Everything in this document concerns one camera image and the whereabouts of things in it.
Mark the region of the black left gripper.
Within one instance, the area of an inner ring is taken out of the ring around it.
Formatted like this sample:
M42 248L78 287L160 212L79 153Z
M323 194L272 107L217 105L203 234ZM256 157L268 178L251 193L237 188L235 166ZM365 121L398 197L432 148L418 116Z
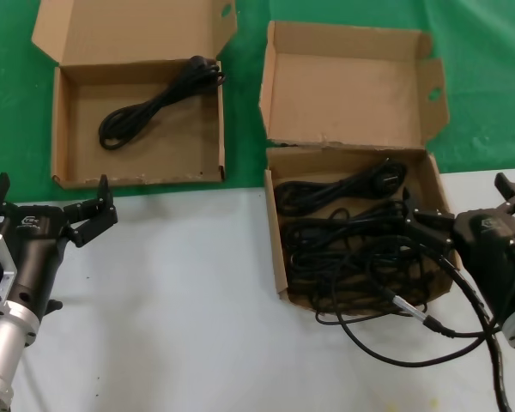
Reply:
M9 175L0 173L0 215L9 188ZM7 209L1 234L16 267L8 300L43 318L68 240L81 248L117 222L118 214L105 174L100 177L94 199L63 209L47 205Z

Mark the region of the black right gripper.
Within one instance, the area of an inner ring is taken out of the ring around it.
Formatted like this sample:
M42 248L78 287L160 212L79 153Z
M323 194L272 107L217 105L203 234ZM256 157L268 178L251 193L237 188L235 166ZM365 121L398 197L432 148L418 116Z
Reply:
M421 245L446 257L453 241L491 313L506 320L515 312L515 182L497 173L494 186L500 206L463 212L455 221L452 213L422 209L404 188L403 214L405 233Z

